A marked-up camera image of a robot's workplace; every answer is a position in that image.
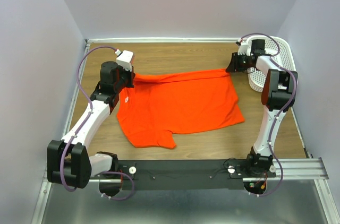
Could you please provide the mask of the orange t-shirt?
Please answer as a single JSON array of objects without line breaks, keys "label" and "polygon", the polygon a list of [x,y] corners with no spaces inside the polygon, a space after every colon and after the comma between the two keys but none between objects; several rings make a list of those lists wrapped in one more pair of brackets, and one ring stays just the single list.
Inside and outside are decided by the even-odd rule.
[{"label": "orange t-shirt", "polygon": [[165,75],[136,74],[120,93],[119,125],[136,148],[173,149],[173,134],[216,130],[245,121],[223,68]]}]

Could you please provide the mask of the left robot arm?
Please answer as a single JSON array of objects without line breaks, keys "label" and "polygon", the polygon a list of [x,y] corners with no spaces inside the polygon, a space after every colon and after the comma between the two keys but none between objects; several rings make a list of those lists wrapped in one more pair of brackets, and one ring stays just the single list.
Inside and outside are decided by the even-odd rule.
[{"label": "left robot arm", "polygon": [[73,192],[77,188],[85,188],[90,178],[97,174],[107,179],[117,175],[118,159],[115,154],[98,152],[89,156],[87,148],[119,102],[120,92],[133,87],[134,76],[131,62],[102,63],[100,80],[83,115],[61,140],[52,140],[47,147],[49,182],[61,184]]}]

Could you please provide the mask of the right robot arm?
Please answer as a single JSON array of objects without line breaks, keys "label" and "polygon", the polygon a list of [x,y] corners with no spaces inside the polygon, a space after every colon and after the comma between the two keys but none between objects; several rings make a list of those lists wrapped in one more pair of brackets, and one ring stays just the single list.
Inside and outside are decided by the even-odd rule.
[{"label": "right robot arm", "polygon": [[245,72],[252,68],[266,76],[261,93],[263,118],[260,132],[243,166],[248,176],[257,177],[270,171],[276,158],[276,137],[283,118],[295,102],[298,73],[277,63],[274,55],[266,52],[264,39],[245,41],[239,38],[236,44],[239,49],[232,54],[226,72]]}]

